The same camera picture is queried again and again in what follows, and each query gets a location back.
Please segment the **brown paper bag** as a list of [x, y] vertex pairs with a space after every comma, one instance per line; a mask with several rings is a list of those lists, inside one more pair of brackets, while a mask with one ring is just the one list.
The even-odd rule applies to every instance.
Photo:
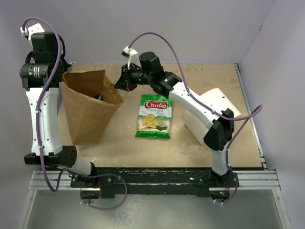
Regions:
[[[66, 72], [62, 76], [61, 90], [72, 143], [100, 143], [107, 125], [123, 102], [105, 70]], [[98, 94], [102, 94], [102, 101], [94, 98]]]

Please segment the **green Chuba cassava chips bag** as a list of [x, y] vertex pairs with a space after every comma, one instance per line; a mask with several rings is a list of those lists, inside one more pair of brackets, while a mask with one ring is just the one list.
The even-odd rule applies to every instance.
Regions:
[[141, 96], [135, 136], [169, 139], [172, 106], [172, 101], [162, 95], [143, 94]]

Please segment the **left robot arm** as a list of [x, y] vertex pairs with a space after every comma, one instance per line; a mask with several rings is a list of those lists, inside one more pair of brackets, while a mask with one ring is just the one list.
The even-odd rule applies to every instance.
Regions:
[[62, 37], [52, 32], [34, 32], [29, 36], [33, 50], [20, 70], [22, 86], [30, 104], [33, 142], [31, 152], [24, 157], [27, 165], [66, 168], [81, 174], [87, 187], [98, 182], [93, 164], [77, 155], [75, 146], [64, 146], [58, 128], [57, 101], [60, 82], [68, 70]]

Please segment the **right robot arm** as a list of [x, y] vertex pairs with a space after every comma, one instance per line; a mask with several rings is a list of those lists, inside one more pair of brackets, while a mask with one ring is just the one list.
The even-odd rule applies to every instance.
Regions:
[[139, 55], [136, 50], [125, 47], [122, 55], [127, 63], [122, 66], [114, 87], [129, 92], [138, 85], [149, 85], [155, 93], [193, 114], [208, 130], [203, 141], [212, 150], [212, 182], [218, 187], [224, 186], [229, 181], [226, 148], [234, 131], [233, 107], [221, 94], [209, 98], [193, 92], [179, 76], [165, 71], [153, 52]]

